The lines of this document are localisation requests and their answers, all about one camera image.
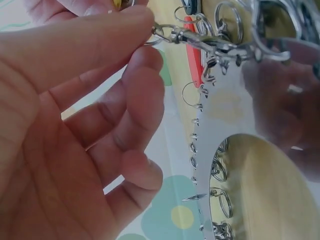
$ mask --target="finger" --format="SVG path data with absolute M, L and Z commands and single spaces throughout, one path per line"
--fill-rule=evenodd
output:
M 33 21 L 39 25 L 76 17 L 57 0 L 25 0 L 23 3 Z
M 150 10 L 135 6 L 119 13 L 6 33 L 0 35 L 5 46 L 1 58 L 42 93 L 128 58 L 149 37 L 153 23 Z
M 121 174 L 124 182 L 105 196 L 120 231 L 148 207 L 163 182 L 160 167 L 138 151 L 123 154 Z
M 96 15 L 118 10 L 114 0 L 58 0 L 78 16 Z M 137 0 L 136 5 L 147 5 L 147 0 Z
M 92 146 L 91 156 L 103 186 L 119 176 L 119 157 L 127 150 L 144 151 L 164 113 L 164 84 L 150 68 L 126 75 L 126 111 L 117 126 Z
M 152 47 L 139 48 L 132 55 L 120 81 L 113 85 L 96 103 L 85 107 L 65 120 L 65 124 L 84 148 L 93 145 L 118 124 L 127 108 L 126 88 L 128 82 L 133 82 L 136 88 L 144 87 L 137 85 L 140 81 L 134 83 L 138 78 L 131 79 L 126 76 L 140 68 L 150 68 L 159 73 L 162 64 L 162 57 L 158 50 Z M 75 82 L 73 86 L 66 86 L 67 89 L 57 89 L 52 95 L 55 96 L 58 103 L 61 103 L 59 107 L 65 103 L 73 104 L 86 95 L 87 91 L 93 88 L 93 84 L 97 87 L 100 82 L 97 83 L 96 79 L 83 79 L 81 82 Z

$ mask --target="metal hook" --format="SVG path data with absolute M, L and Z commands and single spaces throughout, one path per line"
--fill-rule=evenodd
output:
M 215 7 L 215 10 L 214 10 L 215 28 L 218 33 L 221 32 L 220 28 L 222 27 L 222 24 L 220 22 L 219 14 L 220 14 L 220 10 L 221 10 L 222 6 L 227 6 L 227 7 L 231 8 L 234 13 L 236 26 L 237 26 L 237 41 L 235 44 L 240 44 L 243 40 L 243 37 L 244 37 L 244 25 L 243 25 L 243 22 L 242 22 L 242 19 L 240 17 L 238 10 L 234 6 L 234 4 L 232 4 L 231 2 L 222 1 Z
M 164 32 L 163 27 L 161 27 L 161 25 L 159 25 L 159 24 L 157 24 L 157 23 L 154 24 L 154 27 L 152 28 L 152 33 L 154 34 L 156 31 L 160 31 L 160 34 L 161 34 L 162 36 L 165 35 L 165 32 Z M 145 46 L 155 46 L 155 45 L 158 45 L 159 43 L 161 43 L 161 42 L 163 41 L 163 39 L 160 38 L 160 37 L 155 37 L 155 38 L 156 38 L 156 40 L 154 40 L 154 41 L 147 41 L 144 45 L 145 45 Z
M 229 223 L 223 221 L 221 222 L 221 224 L 218 224 L 213 221 L 212 227 L 213 227 L 213 233 L 216 237 L 219 237 L 220 239 L 224 239 L 224 240 L 234 239 L 234 233 Z

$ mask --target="red object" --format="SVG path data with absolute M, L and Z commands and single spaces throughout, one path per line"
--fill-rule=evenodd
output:
M 186 16 L 185 21 L 191 22 L 192 18 Z M 189 29 L 192 32 L 196 32 L 195 25 L 193 23 L 185 23 L 184 28 Z M 201 50 L 192 47 L 191 45 L 186 45 L 186 53 L 188 56 L 189 68 L 191 73 L 192 81 L 194 86 L 198 89 L 203 83 L 201 80 L 202 72 L 204 68 L 201 66 Z

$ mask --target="split ring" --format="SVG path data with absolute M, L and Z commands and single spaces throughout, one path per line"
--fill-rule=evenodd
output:
M 175 10 L 174 10 L 174 18 L 177 19 L 179 22 L 181 23 L 184 23 L 184 24 L 196 24 L 198 22 L 201 21 L 201 19 L 196 19 L 194 21 L 185 21 L 185 20 L 182 20 L 180 18 L 177 17 L 177 11 L 179 11 L 180 9 L 183 9 L 185 8 L 185 6 L 178 6 Z
M 240 44 L 243 40 L 243 37 L 244 37 L 244 25 L 243 25 L 243 22 L 242 22 L 242 19 L 240 17 L 238 10 L 234 6 L 234 4 L 232 4 L 231 2 L 222 1 L 216 6 L 216 8 L 214 10 L 215 28 L 218 32 L 220 27 L 222 26 L 220 24 L 220 18 L 219 18 L 219 14 L 220 14 L 220 10 L 221 10 L 222 6 L 227 6 L 227 7 L 231 8 L 234 15 L 235 15 L 235 21 L 236 21 L 236 25 L 237 25 L 237 41 L 235 44 Z

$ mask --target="metal key ring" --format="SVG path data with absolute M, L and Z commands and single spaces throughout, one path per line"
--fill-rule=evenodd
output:
M 228 148 L 229 148 L 229 142 L 228 142 L 228 139 L 226 138 L 218 147 L 217 152 L 219 154 L 224 154 L 227 152 Z
M 206 15 L 204 15 L 203 13 L 197 13 L 196 14 L 196 18 L 199 20 L 199 21 L 203 21 L 206 29 L 208 30 L 208 32 L 210 33 L 210 36 L 214 36 L 215 33 L 214 33 L 214 27 L 212 26 L 212 24 L 210 23 L 210 21 L 208 20 L 208 18 L 206 17 Z
M 230 198 L 229 198 L 228 194 L 226 193 L 226 191 L 222 190 L 219 187 L 210 187 L 210 197 L 219 197 L 219 204 L 220 204 L 220 207 L 221 207 L 221 210 L 222 210 L 224 216 L 227 219 L 232 218 L 233 209 L 232 209 Z M 223 197 L 225 198 L 225 200 L 227 202 L 227 209 L 225 207 Z
M 217 155 L 215 155 L 212 160 L 211 176 L 214 177 L 214 179 L 219 183 L 224 183 L 228 178 L 227 170 L 222 165 Z
M 184 23 L 184 24 L 196 24 L 196 23 L 201 21 L 201 19 L 196 19 L 196 20 L 193 20 L 193 21 L 185 21 L 185 20 L 182 20 L 182 19 L 178 18 L 177 17 L 177 11 L 179 11 L 180 9 L 183 9 L 183 8 L 185 8 L 185 6 L 178 6 L 174 10 L 174 18 L 177 19 L 179 22 Z
M 215 18 L 216 31 L 218 32 L 221 27 L 219 14 L 220 14 L 221 7 L 223 5 L 231 8 L 234 13 L 235 21 L 236 21 L 236 28 L 237 28 L 237 42 L 235 44 L 240 44 L 243 40 L 243 37 L 244 37 L 244 24 L 242 22 L 242 19 L 240 17 L 238 10 L 236 9 L 236 7 L 234 6 L 233 3 L 229 2 L 229 1 L 222 1 L 215 7 L 214 18 Z
M 186 100 L 186 98 L 185 98 L 185 89 L 187 88 L 187 86 L 189 86 L 190 84 L 194 84 L 195 83 L 195 81 L 191 81 L 191 82 L 189 82 L 189 83 L 187 83 L 184 87 L 183 87 L 183 89 L 182 89 L 182 92 L 181 92 L 181 95 L 182 95 L 182 100 L 187 104 L 187 105 L 189 105 L 190 107 L 194 107 L 194 108 L 196 108 L 196 109 L 202 109 L 203 108 L 203 105 L 202 104 L 199 104 L 199 103 L 196 103 L 196 104 L 190 104 L 189 102 L 187 102 L 187 100 Z M 206 90 L 205 88 L 199 88 L 199 90 L 198 90 L 200 93 L 202 93 L 202 94 L 208 94 L 208 90 Z

